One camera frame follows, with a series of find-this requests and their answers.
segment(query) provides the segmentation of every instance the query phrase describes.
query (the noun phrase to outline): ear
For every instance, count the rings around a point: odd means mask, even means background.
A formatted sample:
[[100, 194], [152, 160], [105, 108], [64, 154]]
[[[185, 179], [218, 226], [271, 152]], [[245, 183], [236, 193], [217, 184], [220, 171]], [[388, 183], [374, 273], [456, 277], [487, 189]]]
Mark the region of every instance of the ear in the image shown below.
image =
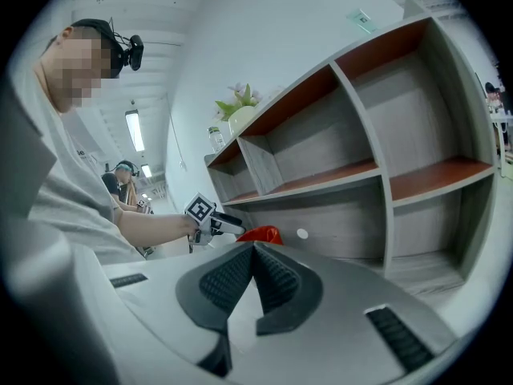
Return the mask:
[[60, 32], [60, 34], [57, 36], [55, 41], [57, 44], [62, 43], [64, 40], [70, 38], [71, 34], [73, 33], [74, 27], [69, 26], [66, 27], [63, 31]]

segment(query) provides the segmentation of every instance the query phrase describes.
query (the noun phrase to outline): black grille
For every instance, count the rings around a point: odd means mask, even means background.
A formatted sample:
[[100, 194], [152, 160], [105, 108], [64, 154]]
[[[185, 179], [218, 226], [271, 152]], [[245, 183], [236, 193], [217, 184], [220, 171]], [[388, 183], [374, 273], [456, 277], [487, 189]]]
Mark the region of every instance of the black grille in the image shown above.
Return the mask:
[[205, 274], [201, 293], [230, 315], [251, 280], [251, 249]]
[[433, 354], [390, 308], [373, 310], [366, 315], [408, 372], [415, 371], [433, 358]]
[[126, 277], [112, 278], [110, 281], [114, 288], [120, 288], [122, 286], [129, 286], [145, 280], [147, 280], [147, 278], [142, 274], [132, 274], [127, 275]]
[[299, 286], [299, 277], [263, 249], [254, 254], [253, 275], [264, 314], [290, 301]]

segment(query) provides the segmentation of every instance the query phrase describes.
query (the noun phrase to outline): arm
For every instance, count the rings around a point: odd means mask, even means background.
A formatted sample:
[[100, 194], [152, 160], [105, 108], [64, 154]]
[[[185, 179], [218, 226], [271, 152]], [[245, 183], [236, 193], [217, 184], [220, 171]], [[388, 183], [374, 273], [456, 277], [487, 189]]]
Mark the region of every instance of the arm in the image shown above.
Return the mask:
[[119, 207], [123, 210], [123, 211], [132, 211], [134, 213], [137, 213], [137, 207], [134, 207], [133, 205], [128, 205], [128, 204], [125, 204], [124, 202], [121, 202], [119, 200], [119, 196], [118, 194], [111, 194], [112, 195], [112, 198], [115, 199], [115, 202], [118, 203]]
[[188, 215], [146, 215], [117, 209], [115, 223], [135, 247], [152, 247], [193, 235], [198, 224]]

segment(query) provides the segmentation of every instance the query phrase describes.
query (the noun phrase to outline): hand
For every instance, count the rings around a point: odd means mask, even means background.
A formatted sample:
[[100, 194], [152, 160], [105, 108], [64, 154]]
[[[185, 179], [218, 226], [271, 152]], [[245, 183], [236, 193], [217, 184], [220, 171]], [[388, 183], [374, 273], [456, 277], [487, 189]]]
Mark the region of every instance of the hand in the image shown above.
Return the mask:
[[194, 235], [198, 229], [200, 229], [200, 225], [193, 220], [189, 215], [184, 214], [184, 226], [187, 230], [188, 235]]

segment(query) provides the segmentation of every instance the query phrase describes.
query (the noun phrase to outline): wall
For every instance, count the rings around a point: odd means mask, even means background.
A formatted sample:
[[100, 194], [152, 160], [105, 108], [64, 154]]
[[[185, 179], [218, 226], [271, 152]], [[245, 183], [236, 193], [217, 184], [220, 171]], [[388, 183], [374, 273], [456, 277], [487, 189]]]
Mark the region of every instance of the wall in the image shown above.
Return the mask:
[[467, 57], [483, 89], [488, 81], [498, 87], [499, 77], [493, 65], [495, 56], [480, 29], [469, 18], [446, 20], [443, 25]]
[[[377, 26], [402, 18], [391, 0], [205, 0], [186, 43], [181, 73], [170, 96], [172, 120], [187, 170], [169, 131], [166, 177], [177, 208], [196, 192], [219, 204], [204, 167], [212, 153], [207, 128], [216, 123], [214, 100], [228, 85], [250, 83], [261, 93], [287, 87], [335, 51], [365, 36], [346, 20], [363, 9]], [[221, 244], [223, 238], [212, 243]]]
[[151, 209], [155, 215], [175, 214], [173, 206], [169, 203], [167, 198], [156, 198], [150, 201]]

